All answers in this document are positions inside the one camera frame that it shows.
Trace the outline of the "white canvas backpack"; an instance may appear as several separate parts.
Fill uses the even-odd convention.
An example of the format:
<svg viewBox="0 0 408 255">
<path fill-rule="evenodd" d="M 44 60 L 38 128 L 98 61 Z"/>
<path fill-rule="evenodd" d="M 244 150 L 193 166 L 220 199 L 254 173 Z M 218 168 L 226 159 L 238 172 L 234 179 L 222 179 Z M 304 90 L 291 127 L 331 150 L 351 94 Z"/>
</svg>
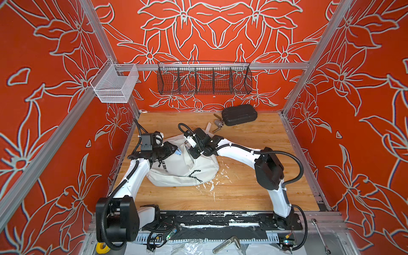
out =
<svg viewBox="0 0 408 255">
<path fill-rule="evenodd" d="M 154 162 L 147 173 L 148 180 L 157 187 L 189 187 L 199 186 L 211 181 L 220 168 L 216 156 L 200 156 L 193 159 L 185 145 L 185 133 L 191 135 L 192 130 L 185 124 L 182 134 L 165 139 L 178 146 L 178 150 L 162 162 Z"/>
</svg>

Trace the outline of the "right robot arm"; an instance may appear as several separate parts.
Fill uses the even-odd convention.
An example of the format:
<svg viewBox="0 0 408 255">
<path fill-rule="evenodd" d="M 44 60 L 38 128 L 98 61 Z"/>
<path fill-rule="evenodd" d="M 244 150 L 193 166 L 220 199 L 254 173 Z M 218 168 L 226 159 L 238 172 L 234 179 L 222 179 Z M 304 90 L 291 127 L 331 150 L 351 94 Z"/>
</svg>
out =
<svg viewBox="0 0 408 255">
<path fill-rule="evenodd" d="M 190 156 L 197 159 L 201 156 L 222 156 L 243 163 L 255 170 L 258 184 L 268 191 L 273 204 L 273 217 L 279 229 L 289 229 L 296 222 L 294 205 L 289 202 L 286 186 L 303 177 L 304 166 L 294 155 L 272 150 L 253 149 L 233 143 L 221 136 L 210 137 L 201 128 L 182 130 Z M 284 180 L 284 166 L 278 155 L 292 158 L 299 166 L 299 174 L 288 181 Z"/>
</svg>

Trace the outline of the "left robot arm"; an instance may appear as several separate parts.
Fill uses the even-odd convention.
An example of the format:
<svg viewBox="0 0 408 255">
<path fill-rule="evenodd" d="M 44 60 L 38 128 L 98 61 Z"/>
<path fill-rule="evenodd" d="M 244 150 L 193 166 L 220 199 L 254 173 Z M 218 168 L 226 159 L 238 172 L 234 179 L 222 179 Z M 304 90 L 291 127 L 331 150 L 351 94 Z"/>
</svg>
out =
<svg viewBox="0 0 408 255">
<path fill-rule="evenodd" d="M 164 141 L 162 133 L 143 133 L 133 152 L 127 157 L 130 165 L 120 184 L 96 205 L 97 241 L 111 250 L 121 250 L 136 240 L 139 230 L 154 229 L 160 222 L 158 205 L 136 207 L 135 198 L 154 163 L 162 163 L 178 147 Z"/>
</svg>

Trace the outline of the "black hard zip case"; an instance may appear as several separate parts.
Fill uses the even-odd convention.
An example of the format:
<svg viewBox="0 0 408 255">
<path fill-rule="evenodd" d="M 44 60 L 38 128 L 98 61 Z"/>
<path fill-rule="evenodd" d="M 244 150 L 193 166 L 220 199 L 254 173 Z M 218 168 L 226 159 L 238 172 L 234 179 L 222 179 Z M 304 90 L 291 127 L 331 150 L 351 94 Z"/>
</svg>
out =
<svg viewBox="0 0 408 255">
<path fill-rule="evenodd" d="M 258 113 L 252 105 L 244 104 L 228 107 L 222 110 L 222 119 L 227 126 L 255 121 Z"/>
</svg>

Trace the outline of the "yellow tape roll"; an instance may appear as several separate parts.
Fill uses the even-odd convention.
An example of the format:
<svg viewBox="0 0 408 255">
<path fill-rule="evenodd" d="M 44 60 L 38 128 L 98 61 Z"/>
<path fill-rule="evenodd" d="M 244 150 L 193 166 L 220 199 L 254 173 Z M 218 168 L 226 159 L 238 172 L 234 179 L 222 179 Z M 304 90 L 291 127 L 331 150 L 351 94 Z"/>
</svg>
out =
<svg viewBox="0 0 408 255">
<path fill-rule="evenodd" d="M 96 253 L 98 255 L 105 255 L 108 254 L 110 252 L 110 248 L 105 244 L 105 243 L 100 243 L 98 242 L 96 244 Z"/>
</svg>

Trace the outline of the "silver wrench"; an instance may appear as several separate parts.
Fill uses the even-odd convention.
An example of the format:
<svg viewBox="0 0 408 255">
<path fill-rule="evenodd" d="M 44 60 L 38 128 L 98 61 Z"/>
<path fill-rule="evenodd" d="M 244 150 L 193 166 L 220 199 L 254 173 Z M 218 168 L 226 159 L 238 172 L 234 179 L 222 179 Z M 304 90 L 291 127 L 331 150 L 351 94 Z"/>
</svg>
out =
<svg viewBox="0 0 408 255">
<path fill-rule="evenodd" d="M 313 219 L 312 219 L 312 223 L 313 223 L 313 225 L 315 226 L 316 231 L 317 231 L 317 233 L 318 233 L 318 235 L 319 235 L 319 237 L 320 237 L 320 239 L 321 239 L 321 241 L 322 241 L 322 244 L 323 244 L 323 246 L 324 246 L 324 248 L 325 248 L 325 254 L 331 255 L 331 250 L 329 249 L 329 247 L 328 247 L 328 245 L 327 245 L 327 242 L 325 241 L 325 239 L 324 239 L 324 237 L 323 237 L 322 231 L 320 230 L 320 227 L 319 227 L 318 224 L 317 224 L 317 220 L 316 220 L 315 218 L 313 218 Z"/>
</svg>

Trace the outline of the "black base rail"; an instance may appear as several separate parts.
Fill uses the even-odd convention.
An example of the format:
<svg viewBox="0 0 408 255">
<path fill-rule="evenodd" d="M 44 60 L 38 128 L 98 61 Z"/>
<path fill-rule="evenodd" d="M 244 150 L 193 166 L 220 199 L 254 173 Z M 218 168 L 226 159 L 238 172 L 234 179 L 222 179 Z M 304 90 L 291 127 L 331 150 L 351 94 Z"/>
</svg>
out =
<svg viewBox="0 0 408 255">
<path fill-rule="evenodd" d="M 288 218 L 273 211 L 156 211 L 152 207 L 137 210 L 140 228 L 168 231 L 183 228 L 259 227 L 271 231 L 300 231 L 301 216 L 291 212 Z"/>
</svg>

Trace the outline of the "grey angled metal bracket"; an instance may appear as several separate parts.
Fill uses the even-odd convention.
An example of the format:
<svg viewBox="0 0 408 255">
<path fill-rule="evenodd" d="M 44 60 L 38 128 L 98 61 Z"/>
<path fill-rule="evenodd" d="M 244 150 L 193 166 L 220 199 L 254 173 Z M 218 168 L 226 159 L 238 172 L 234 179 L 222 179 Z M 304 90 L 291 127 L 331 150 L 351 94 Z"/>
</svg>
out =
<svg viewBox="0 0 408 255">
<path fill-rule="evenodd" d="M 229 239 L 222 242 L 220 245 L 215 247 L 212 252 L 213 254 L 219 253 L 221 250 L 225 249 L 229 245 L 234 244 L 238 250 L 241 250 L 241 243 L 240 240 L 236 236 L 232 236 Z"/>
</svg>

